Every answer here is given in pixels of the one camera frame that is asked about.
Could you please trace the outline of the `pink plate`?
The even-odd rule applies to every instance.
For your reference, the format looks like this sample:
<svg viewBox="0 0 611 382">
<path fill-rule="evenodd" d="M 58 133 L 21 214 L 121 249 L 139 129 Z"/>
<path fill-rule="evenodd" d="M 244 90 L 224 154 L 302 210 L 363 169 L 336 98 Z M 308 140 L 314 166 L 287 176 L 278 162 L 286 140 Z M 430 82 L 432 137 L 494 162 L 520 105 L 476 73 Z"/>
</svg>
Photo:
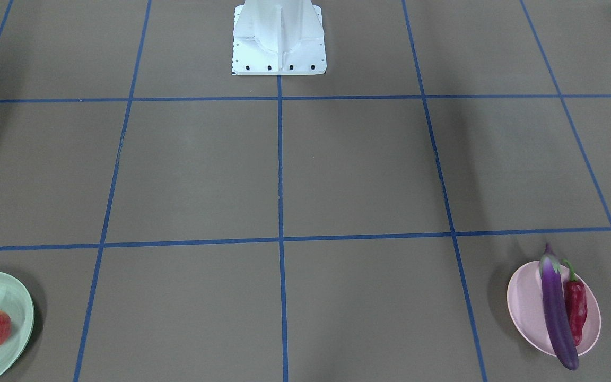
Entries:
<svg viewBox="0 0 611 382">
<path fill-rule="evenodd" d="M 537 350 L 555 357 L 546 330 L 539 263 L 540 261 L 526 263 L 512 274 L 507 288 L 507 305 L 512 322 L 521 336 Z M 596 346 L 602 326 L 596 297 L 587 283 L 584 288 L 587 294 L 587 319 L 582 331 L 582 342 L 577 347 L 580 357 Z"/>
</svg>

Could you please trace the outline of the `light green plate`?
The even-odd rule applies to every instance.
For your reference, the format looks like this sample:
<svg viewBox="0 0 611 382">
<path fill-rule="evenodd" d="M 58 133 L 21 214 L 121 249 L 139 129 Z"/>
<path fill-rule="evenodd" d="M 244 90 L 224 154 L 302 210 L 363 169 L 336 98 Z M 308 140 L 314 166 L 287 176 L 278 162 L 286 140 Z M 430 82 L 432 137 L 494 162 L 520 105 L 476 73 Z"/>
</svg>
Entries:
<svg viewBox="0 0 611 382">
<path fill-rule="evenodd" d="M 31 338 L 36 315 L 27 288 L 14 276 L 0 272 L 0 310 L 12 320 L 12 333 L 0 346 L 0 376 L 4 375 L 24 352 Z"/>
</svg>

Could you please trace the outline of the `red chili pepper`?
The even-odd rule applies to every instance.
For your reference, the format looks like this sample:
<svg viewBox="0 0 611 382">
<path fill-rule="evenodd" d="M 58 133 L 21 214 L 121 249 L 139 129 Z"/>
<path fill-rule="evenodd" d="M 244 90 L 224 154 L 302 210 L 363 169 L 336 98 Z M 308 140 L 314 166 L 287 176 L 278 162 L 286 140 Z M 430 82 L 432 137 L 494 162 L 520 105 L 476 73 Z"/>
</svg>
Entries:
<svg viewBox="0 0 611 382">
<path fill-rule="evenodd" d="M 569 271 L 568 280 L 564 283 L 563 290 L 565 309 L 574 345 L 579 346 L 583 340 L 583 329 L 588 317 L 587 288 L 575 274 L 570 261 L 562 259 L 562 263 Z"/>
</svg>

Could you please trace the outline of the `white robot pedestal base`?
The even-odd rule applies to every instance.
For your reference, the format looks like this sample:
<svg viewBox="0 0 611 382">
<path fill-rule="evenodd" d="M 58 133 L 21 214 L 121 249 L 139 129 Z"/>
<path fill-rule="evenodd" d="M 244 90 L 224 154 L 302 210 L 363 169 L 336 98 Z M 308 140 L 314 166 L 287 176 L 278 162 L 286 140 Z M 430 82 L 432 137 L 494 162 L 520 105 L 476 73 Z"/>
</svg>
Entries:
<svg viewBox="0 0 611 382">
<path fill-rule="evenodd" d="M 311 1 L 245 1 L 233 16 L 232 75 L 327 71 L 322 9 Z"/>
</svg>

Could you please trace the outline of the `purple eggplant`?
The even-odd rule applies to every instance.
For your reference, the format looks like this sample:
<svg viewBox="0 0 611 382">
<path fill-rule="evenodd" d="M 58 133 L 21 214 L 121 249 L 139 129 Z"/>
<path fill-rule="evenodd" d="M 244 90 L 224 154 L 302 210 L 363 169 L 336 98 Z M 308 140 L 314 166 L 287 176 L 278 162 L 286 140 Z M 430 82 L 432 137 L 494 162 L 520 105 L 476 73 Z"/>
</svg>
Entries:
<svg viewBox="0 0 611 382">
<path fill-rule="evenodd" d="M 562 266 L 551 245 L 546 242 L 538 267 L 545 326 L 551 348 L 558 361 L 568 370 L 579 368 L 579 354 L 575 348 L 562 283 Z"/>
</svg>

